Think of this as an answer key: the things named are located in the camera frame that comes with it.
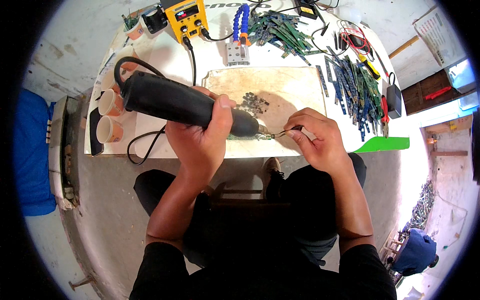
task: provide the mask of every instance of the digital display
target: digital display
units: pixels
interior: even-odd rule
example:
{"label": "digital display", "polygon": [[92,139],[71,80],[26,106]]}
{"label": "digital display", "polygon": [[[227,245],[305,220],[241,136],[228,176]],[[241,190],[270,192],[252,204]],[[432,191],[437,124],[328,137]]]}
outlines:
{"label": "digital display", "polygon": [[190,17],[191,15],[194,15],[198,13],[198,6],[197,5],[193,5],[181,12],[178,12],[175,14],[175,18],[177,19],[177,21],[180,21],[182,19],[185,19],[186,17]]}

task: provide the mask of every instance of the shoe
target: shoe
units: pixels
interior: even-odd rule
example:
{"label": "shoe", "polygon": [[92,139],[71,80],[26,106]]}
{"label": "shoe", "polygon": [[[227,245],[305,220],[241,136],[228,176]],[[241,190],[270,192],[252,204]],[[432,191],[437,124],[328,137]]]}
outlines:
{"label": "shoe", "polygon": [[267,159],[267,161],[265,161],[262,167],[262,173],[260,178],[262,179],[264,187],[262,189],[262,193],[260,194],[260,199],[266,199],[266,191],[272,175],[280,176],[281,178],[283,178],[283,173],[281,172],[280,168],[280,161],[278,161],[278,158],[276,157],[271,157]]}

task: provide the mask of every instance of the white table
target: white table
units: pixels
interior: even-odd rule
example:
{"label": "white table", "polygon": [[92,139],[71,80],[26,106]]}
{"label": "white table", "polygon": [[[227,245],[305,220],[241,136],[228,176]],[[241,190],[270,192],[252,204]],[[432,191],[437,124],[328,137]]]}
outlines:
{"label": "white table", "polygon": [[[212,38],[220,38],[228,35],[231,32],[231,26],[233,23],[233,16],[237,11],[238,7],[235,7],[235,2],[232,2],[230,5],[232,7],[218,7],[217,5],[214,8],[211,8],[210,3],[214,3],[213,0],[205,0],[206,14],[209,25],[209,32]],[[288,7],[293,7],[294,4],[292,1],[279,1],[272,0],[266,4],[271,5],[271,8],[257,9],[257,12],[265,10],[281,10]],[[286,12],[288,14],[296,14],[295,10]],[[322,16],[325,19],[326,23],[330,22],[329,28],[326,31],[324,36],[320,36],[320,32],[315,34],[315,43],[320,48],[325,48],[326,45],[333,46],[333,31],[339,31],[337,26],[337,18],[328,13],[323,13]],[[303,22],[308,23],[309,25],[299,24],[298,30],[311,34],[315,29],[322,27],[322,22],[317,20],[312,20],[308,18],[301,18]],[[394,71],[392,64],[388,58],[381,41],[378,36],[369,28],[361,25],[365,36],[370,41],[371,45],[375,48],[377,53],[380,55],[386,69],[389,72]],[[117,31],[117,35],[114,37],[111,48],[121,48],[125,42],[125,35],[122,31],[122,26]],[[197,85],[201,84],[201,79],[207,75],[211,70],[226,69],[226,68],[237,68],[242,66],[235,67],[226,67],[226,54],[225,54],[225,43],[229,40],[221,42],[210,42],[204,41],[200,37],[195,37],[191,39],[193,45],[196,63],[197,63]],[[140,59],[147,61],[149,64],[161,71],[166,77],[176,80],[180,83],[186,85],[192,85],[192,64],[189,56],[189,52],[184,45],[179,44],[172,32],[170,26],[167,26],[160,32],[155,35],[150,34],[147,30],[145,33],[135,41],[129,41],[129,45],[133,45],[135,51],[139,55]],[[304,61],[299,57],[289,55],[285,59],[281,58],[283,53],[280,49],[274,47],[273,45],[267,44],[262,47],[257,45],[252,45],[249,47],[250,53],[250,67],[305,67],[307,66]],[[348,55],[351,60],[356,59],[356,54],[353,50],[348,49],[344,55]],[[105,55],[104,62],[108,59],[109,53]],[[307,60],[312,64],[314,68],[315,65],[320,65],[325,76],[326,80],[326,69],[324,62],[324,54],[310,55],[306,57]],[[383,69],[380,65],[380,62],[375,56],[375,61],[373,62],[374,67],[379,71],[382,78],[385,81],[388,81],[388,78],[383,72]],[[101,80],[101,75],[99,75],[96,84],[94,86],[92,97],[89,105],[89,113],[98,106],[98,101],[94,101],[100,95],[100,87],[98,82]],[[379,91],[382,92],[382,82],[379,84]],[[369,152],[369,151],[380,151],[380,150],[394,150],[394,149],[405,149],[409,147],[409,138],[408,132],[405,125],[405,105],[402,101],[402,117],[389,122],[389,138],[385,139],[381,136],[375,136],[371,130],[370,133],[365,134],[365,141],[362,142],[360,138],[360,133],[356,125],[352,124],[351,119],[348,115],[343,115],[342,110],[339,105],[334,104],[335,89],[332,83],[326,82],[327,89],[329,91],[330,97],[325,97],[325,109],[327,117],[337,121],[340,131],[342,133],[344,147],[348,152]],[[118,143],[108,143],[104,145],[103,154],[125,154],[128,143],[135,137],[145,132],[158,131],[165,124],[165,120],[153,118],[141,113],[136,112],[126,112],[124,115],[117,117],[117,121],[123,124],[124,135],[120,142]],[[90,153],[90,135],[89,135],[89,120],[87,120],[87,128],[85,131],[85,143],[84,143],[84,152],[86,154]],[[143,139],[135,142],[134,146],[131,147],[130,153],[136,153],[137,156],[143,157],[146,153],[148,147],[150,146],[154,136],[148,136]],[[272,147],[272,153],[270,156],[295,156],[301,155],[299,151],[290,151],[285,153],[284,151],[276,151],[275,147]],[[149,158],[173,158],[176,157],[175,153],[171,150],[168,145],[168,141],[165,135],[161,135],[156,142],[156,145],[152,149],[152,153]],[[233,153],[226,153],[226,157],[255,157],[249,151],[235,151]]]}

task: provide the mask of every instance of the pile of circuit boards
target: pile of circuit boards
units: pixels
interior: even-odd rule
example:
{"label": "pile of circuit boards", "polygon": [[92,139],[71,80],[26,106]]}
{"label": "pile of circuit boards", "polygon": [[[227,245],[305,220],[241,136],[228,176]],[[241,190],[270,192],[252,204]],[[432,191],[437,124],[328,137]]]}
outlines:
{"label": "pile of circuit boards", "polygon": [[298,31],[297,24],[305,24],[299,16],[291,16],[279,12],[268,11],[261,14],[253,11],[248,23],[249,40],[258,46],[266,43],[281,49],[282,58],[290,54],[300,57],[309,66],[312,64],[305,58],[306,55],[321,53],[320,50],[312,50],[313,46],[307,41],[313,37]]}
{"label": "pile of circuit boards", "polygon": [[[348,55],[340,59],[332,49],[333,59],[325,56],[327,79],[335,88],[335,104],[340,103],[343,114],[350,116],[352,123],[358,126],[362,142],[365,141],[365,129],[370,132],[368,122],[372,125],[375,135],[378,133],[379,120],[384,116],[381,105],[381,94],[378,91],[378,82],[363,68],[363,64],[357,61],[353,64]],[[330,65],[333,66],[336,80],[333,80]],[[325,78],[320,66],[316,66],[320,75],[320,81],[329,97],[325,84]]]}

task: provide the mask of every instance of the person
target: person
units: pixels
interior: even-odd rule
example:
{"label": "person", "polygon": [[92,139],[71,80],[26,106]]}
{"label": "person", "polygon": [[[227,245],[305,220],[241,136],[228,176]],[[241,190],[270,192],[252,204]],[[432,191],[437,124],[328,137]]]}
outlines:
{"label": "person", "polygon": [[[366,167],[346,153],[336,122],[311,108],[289,117],[286,135],[310,164],[286,179],[278,159],[263,167],[263,194],[290,203],[288,212],[240,222],[211,209],[204,192],[223,161],[235,102],[192,88],[215,100],[212,120],[205,130],[168,121],[177,175],[153,169],[136,179],[150,220],[130,299],[396,299],[374,245]],[[289,130],[297,125],[316,139]],[[338,273],[320,267],[337,236]],[[184,255],[202,269],[189,275]]]}
{"label": "person", "polygon": [[410,228],[405,245],[399,250],[395,260],[388,258],[391,269],[403,276],[422,273],[427,267],[437,265],[439,257],[436,254],[437,243],[425,231],[419,228]]}

